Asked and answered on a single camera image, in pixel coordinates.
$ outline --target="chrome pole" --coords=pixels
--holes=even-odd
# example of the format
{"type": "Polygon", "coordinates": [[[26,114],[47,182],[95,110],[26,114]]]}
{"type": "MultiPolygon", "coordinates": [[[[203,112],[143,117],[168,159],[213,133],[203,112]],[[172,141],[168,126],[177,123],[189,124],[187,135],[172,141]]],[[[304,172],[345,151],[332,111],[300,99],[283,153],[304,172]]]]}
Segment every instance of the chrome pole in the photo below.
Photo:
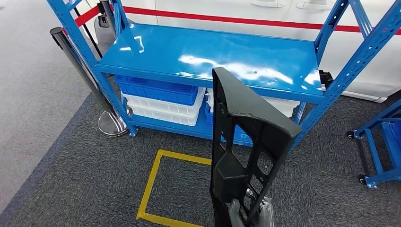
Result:
{"type": "Polygon", "coordinates": [[[105,109],[98,121],[100,131],[111,137],[120,136],[126,133],[128,131],[126,124],[114,111],[112,104],[103,95],[100,87],[96,86],[97,84],[94,84],[96,83],[96,80],[91,75],[91,72],[89,70],[85,71],[85,62],[80,58],[79,53],[66,37],[63,29],[61,27],[55,27],[50,30],[50,34],[105,109]]]}
{"type": "Polygon", "coordinates": [[[105,9],[107,23],[114,31],[114,33],[113,33],[114,38],[117,38],[116,31],[115,31],[114,14],[112,12],[112,9],[110,8],[109,0],[100,0],[100,3],[103,5],[103,8],[105,9]]]}

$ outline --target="blue shelf top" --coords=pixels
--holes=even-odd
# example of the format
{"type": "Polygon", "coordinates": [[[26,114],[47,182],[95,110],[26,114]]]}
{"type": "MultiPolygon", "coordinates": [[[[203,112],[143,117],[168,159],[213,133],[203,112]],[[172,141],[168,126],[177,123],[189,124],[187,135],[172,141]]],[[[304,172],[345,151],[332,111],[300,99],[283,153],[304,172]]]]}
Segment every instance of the blue shelf top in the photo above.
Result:
{"type": "Polygon", "coordinates": [[[103,72],[213,87],[224,67],[251,86],[323,96],[310,41],[167,26],[130,24],[96,65],[103,72]]]}

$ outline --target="black bracket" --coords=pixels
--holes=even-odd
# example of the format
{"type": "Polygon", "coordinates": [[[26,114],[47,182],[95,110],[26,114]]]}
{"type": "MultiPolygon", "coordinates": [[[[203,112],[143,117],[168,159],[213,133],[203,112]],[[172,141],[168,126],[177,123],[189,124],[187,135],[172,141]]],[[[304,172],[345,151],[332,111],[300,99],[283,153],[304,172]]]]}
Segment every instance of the black bracket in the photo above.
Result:
{"type": "Polygon", "coordinates": [[[106,13],[105,8],[103,7],[103,4],[102,4],[102,3],[99,2],[99,3],[97,3],[96,5],[97,5],[97,7],[99,8],[99,11],[100,11],[101,14],[106,13]]]}
{"type": "Polygon", "coordinates": [[[333,77],[331,76],[331,73],[319,70],[319,75],[320,75],[320,83],[324,84],[324,87],[328,89],[330,84],[333,82],[333,77]]]}
{"type": "Polygon", "coordinates": [[[230,221],[232,213],[227,207],[235,200],[240,203],[240,220],[245,226],[252,226],[257,223],[262,199],[301,128],[224,68],[215,68],[212,73],[214,121],[210,195],[215,226],[239,226],[230,221]],[[231,150],[237,125],[253,142],[247,167],[242,166],[231,150]],[[225,146],[221,144],[221,137],[227,141],[225,146]],[[258,167],[261,153],[271,160],[268,174],[258,167]],[[245,205],[247,191],[254,199],[245,205]]]}

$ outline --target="red stripe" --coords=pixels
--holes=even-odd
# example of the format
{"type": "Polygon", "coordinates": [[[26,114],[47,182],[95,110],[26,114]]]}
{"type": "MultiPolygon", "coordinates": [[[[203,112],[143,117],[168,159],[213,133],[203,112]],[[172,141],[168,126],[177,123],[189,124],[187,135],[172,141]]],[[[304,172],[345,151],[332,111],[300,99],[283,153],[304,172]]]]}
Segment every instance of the red stripe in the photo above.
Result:
{"type": "MultiPolygon", "coordinates": [[[[320,30],[323,26],[322,24],[274,21],[274,20],[256,20],[256,19],[236,18],[236,17],[218,17],[218,16],[191,14],[191,13],[161,11],[161,10],[154,10],[154,9],[142,9],[142,8],[127,7],[127,6],[124,6],[124,11],[126,13],[135,13],[135,14],[159,16],[159,17],[176,17],[176,18],[185,18],[185,19],[221,21],[221,22],[241,23],[241,24],[250,24],[250,25],[292,27],[292,28],[303,28],[303,29],[320,30]]],[[[90,20],[92,17],[96,16],[98,13],[99,13],[99,9],[97,7],[94,7],[90,11],[86,12],[84,15],[78,17],[75,21],[78,26],[81,26],[85,22],[90,20]]],[[[347,26],[347,25],[338,25],[338,26],[336,26],[335,30],[342,31],[342,32],[360,32],[358,26],[347,26]]],[[[401,35],[401,29],[398,30],[396,35],[401,35]]]]}
{"type": "Polygon", "coordinates": [[[100,13],[99,8],[97,6],[93,7],[88,12],[77,17],[77,19],[75,19],[75,23],[77,24],[78,27],[82,26],[84,23],[88,22],[90,19],[96,17],[96,15],[98,13],[100,13]]]}

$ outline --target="yellow floor tape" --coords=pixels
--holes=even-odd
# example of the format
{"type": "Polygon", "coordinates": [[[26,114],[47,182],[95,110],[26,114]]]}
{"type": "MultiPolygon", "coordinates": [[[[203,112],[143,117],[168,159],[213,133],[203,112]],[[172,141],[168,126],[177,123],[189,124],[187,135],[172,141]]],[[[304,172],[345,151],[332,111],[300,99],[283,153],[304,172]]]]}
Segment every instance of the yellow floor tape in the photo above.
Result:
{"type": "Polygon", "coordinates": [[[185,155],[180,153],[175,153],[167,150],[159,150],[156,154],[155,162],[153,163],[152,170],[150,171],[148,183],[146,184],[145,191],[142,196],[142,201],[140,202],[139,210],[136,219],[144,219],[151,221],[156,224],[170,226],[170,227],[200,227],[199,225],[191,224],[188,222],[178,221],[170,218],[165,218],[153,214],[148,214],[145,212],[146,206],[149,201],[149,196],[152,191],[153,183],[155,182],[157,170],[159,169],[160,159],[162,156],[177,158],[185,161],[196,162],[200,164],[211,165],[211,159],[196,157],[191,155],[185,155]]]}

